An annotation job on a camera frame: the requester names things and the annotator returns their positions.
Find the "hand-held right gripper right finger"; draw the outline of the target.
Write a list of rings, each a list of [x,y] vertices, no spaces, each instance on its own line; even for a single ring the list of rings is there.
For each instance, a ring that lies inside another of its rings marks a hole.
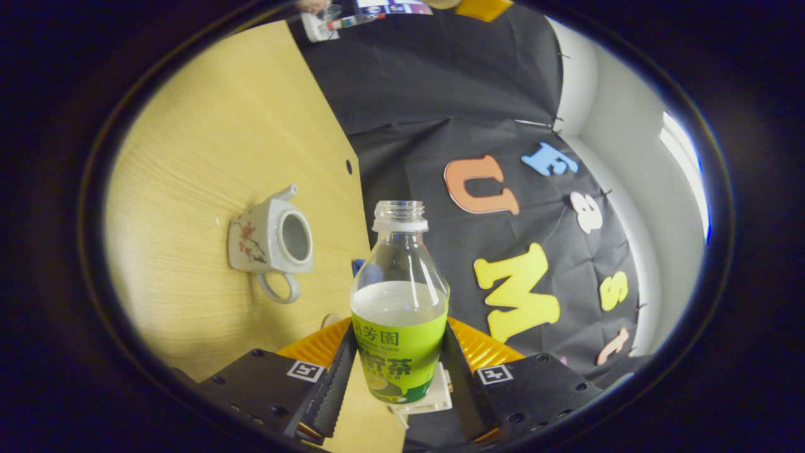
[[[542,433],[603,392],[560,359],[525,356],[451,316],[441,359],[467,444],[503,444]]]

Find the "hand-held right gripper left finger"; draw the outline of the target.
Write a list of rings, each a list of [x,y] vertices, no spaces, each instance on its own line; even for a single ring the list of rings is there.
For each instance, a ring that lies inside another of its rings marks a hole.
[[[194,389],[259,433],[323,444],[335,434],[357,355],[353,324],[343,319],[278,352],[254,348]]]

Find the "green label water bottle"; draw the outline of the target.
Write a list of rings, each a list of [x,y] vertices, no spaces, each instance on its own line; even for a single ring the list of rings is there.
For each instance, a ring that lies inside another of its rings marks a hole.
[[[374,398],[415,403],[439,361],[450,288],[425,245],[422,201],[379,201],[374,216],[377,240],[366,264],[379,265],[383,281],[350,289],[360,364]]]

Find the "white floral teacup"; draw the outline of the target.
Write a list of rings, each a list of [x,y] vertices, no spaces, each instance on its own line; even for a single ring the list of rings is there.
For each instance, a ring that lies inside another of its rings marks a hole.
[[[231,269],[256,275],[262,290],[288,305],[301,295],[297,275],[314,267],[313,233],[292,199],[292,183],[262,203],[236,215],[229,224],[227,255]]]

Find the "red cap plastic bottle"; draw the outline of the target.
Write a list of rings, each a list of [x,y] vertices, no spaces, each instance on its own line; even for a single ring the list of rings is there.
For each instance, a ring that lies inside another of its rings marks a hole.
[[[322,33],[332,32],[344,28],[353,28],[354,26],[371,23],[376,20],[382,20],[385,17],[386,17],[385,13],[347,16],[344,18],[337,18],[336,20],[324,22],[323,24],[319,25],[318,29]]]

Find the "white toaster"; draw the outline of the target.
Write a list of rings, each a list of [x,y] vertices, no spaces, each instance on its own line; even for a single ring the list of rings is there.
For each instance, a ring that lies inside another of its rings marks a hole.
[[[451,410],[453,407],[452,382],[443,363],[441,361],[437,363],[431,386],[425,398],[415,403],[387,404],[386,406],[392,413],[400,415],[425,415],[426,413]]]

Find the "computer monitor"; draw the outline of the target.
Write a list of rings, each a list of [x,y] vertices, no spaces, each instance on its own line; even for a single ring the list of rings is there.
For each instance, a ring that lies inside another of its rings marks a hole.
[[[420,0],[354,0],[362,15],[414,14],[432,15],[431,6]]]

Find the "black backdrop cloth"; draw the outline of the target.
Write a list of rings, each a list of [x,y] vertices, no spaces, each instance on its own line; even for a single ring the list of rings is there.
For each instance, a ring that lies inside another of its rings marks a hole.
[[[550,354],[603,392],[546,431],[467,444],[457,410],[417,415],[416,453],[561,447],[620,411],[614,392],[652,353],[662,289],[636,196],[596,126],[627,64],[519,4],[494,22],[435,11],[304,44],[303,57],[357,153],[366,223],[382,200],[419,200],[450,316],[525,356]]]

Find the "blue towel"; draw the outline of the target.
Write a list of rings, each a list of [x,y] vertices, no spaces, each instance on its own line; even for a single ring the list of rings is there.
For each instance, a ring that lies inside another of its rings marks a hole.
[[[366,264],[366,260],[352,261],[353,283],[358,287],[371,286],[383,281],[383,271],[377,264]]]

